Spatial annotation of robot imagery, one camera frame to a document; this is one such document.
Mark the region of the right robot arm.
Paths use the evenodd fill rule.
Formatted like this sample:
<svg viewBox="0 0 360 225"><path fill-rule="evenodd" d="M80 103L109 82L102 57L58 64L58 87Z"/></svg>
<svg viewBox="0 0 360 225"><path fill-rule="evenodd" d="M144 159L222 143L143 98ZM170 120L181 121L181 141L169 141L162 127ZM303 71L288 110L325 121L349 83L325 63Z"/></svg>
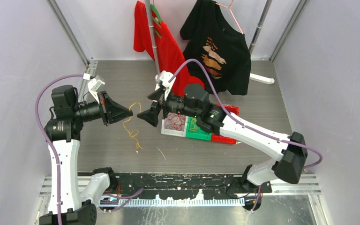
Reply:
<svg viewBox="0 0 360 225"><path fill-rule="evenodd" d="M276 179L290 184L299 183L308 157L302 134L273 132L243 120L211 103L208 92L196 83L185 87L183 97L159 87L148 95L148 99L152 100L150 109L139 113L137 117L154 127L158 125L160 112L164 116L175 113L193 117L196 125L204 132L236 139L270 156L270 160L246 168L241 180L246 192L252 193L261 184Z"/></svg>

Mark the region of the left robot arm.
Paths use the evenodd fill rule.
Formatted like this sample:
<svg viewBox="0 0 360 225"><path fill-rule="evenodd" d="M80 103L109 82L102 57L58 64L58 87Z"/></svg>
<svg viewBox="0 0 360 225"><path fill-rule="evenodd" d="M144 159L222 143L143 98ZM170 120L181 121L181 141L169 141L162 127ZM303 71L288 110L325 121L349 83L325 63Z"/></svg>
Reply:
<svg viewBox="0 0 360 225"><path fill-rule="evenodd" d="M85 122L102 119L104 125L130 118L133 112L113 101L106 91L91 103L78 102L77 88L59 86L52 90L53 114L44 131L49 141L52 191L48 213L41 225L94 225L98 201L104 192L116 191L118 181L112 168L95 169L86 188L78 188L78 151Z"/></svg>

